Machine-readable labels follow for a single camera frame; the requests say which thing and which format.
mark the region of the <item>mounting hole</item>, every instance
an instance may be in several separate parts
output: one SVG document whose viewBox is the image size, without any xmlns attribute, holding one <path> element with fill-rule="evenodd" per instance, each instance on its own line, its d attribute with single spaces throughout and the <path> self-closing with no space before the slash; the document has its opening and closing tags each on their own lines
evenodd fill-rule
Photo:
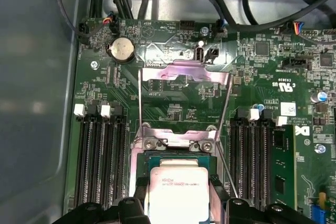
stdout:
<svg viewBox="0 0 336 224">
<path fill-rule="evenodd" d="M 86 210 L 88 210 L 88 211 L 93 211 L 93 210 L 96 210 L 96 209 L 97 209 L 96 206 L 89 206 L 89 207 L 86 208 Z"/>
<path fill-rule="evenodd" d="M 133 204 L 134 202 L 135 202 L 134 199 L 128 199 L 125 201 L 125 204 L 130 205 L 130 204 Z"/>
</svg>

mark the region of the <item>sata port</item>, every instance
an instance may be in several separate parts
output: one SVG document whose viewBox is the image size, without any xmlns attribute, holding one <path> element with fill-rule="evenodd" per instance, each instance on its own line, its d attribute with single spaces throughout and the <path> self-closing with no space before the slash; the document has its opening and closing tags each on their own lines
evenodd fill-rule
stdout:
<svg viewBox="0 0 336 224">
<path fill-rule="evenodd" d="M 286 58 L 282 61 L 282 68 L 305 68 L 309 69 L 311 66 L 307 59 Z"/>
</svg>

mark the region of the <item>motherboard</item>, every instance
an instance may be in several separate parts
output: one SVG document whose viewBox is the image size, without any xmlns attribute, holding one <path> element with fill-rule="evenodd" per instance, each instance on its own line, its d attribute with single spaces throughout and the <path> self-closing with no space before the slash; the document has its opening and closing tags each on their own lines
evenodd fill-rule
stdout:
<svg viewBox="0 0 336 224">
<path fill-rule="evenodd" d="M 108 208 L 132 195 L 160 158 L 187 157 L 257 209 L 280 202 L 334 223 L 336 45 L 323 42 L 336 34 L 302 34 L 317 42 L 287 26 L 237 33 L 220 20 L 117 19 L 83 39 L 65 211 L 88 201 Z M 139 135 L 148 151 L 134 160 Z"/>
</svg>

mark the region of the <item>chip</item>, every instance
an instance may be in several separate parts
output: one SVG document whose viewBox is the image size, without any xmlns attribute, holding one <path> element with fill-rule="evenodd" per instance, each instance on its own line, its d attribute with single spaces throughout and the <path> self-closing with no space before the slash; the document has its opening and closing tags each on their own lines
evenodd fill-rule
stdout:
<svg viewBox="0 0 336 224">
<path fill-rule="evenodd" d="M 320 118 L 313 118 L 314 125 L 320 125 Z"/>
<path fill-rule="evenodd" d="M 233 86 L 232 87 L 232 94 L 236 94 L 237 96 L 240 96 L 242 94 L 241 90 L 242 89 L 240 88 L 240 86 Z"/>
<path fill-rule="evenodd" d="M 332 67 L 332 63 L 333 63 L 333 53 L 324 52 L 320 55 L 321 67 Z"/>
<path fill-rule="evenodd" d="M 280 194 L 285 194 L 285 179 L 279 176 L 275 177 L 275 191 Z"/>
<path fill-rule="evenodd" d="M 241 85 L 241 77 L 233 76 L 233 84 L 234 85 Z"/>
<path fill-rule="evenodd" d="M 326 103 L 318 103 L 315 105 L 315 109 L 317 113 L 327 113 L 328 105 Z"/>
<path fill-rule="evenodd" d="M 274 146 L 278 148 L 285 148 L 284 131 L 274 131 Z"/>
<path fill-rule="evenodd" d="M 269 55 L 268 43 L 257 42 L 256 43 L 256 55 Z"/>
</svg>

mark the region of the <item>blue connector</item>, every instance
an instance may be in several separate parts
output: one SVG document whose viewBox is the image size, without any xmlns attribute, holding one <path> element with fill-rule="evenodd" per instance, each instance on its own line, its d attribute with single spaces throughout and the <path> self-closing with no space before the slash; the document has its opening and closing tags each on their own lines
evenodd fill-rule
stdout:
<svg viewBox="0 0 336 224">
<path fill-rule="evenodd" d="M 322 210 L 320 206 L 312 206 L 311 207 L 311 219 L 318 224 L 326 224 L 325 217 L 326 213 L 325 210 Z"/>
</svg>

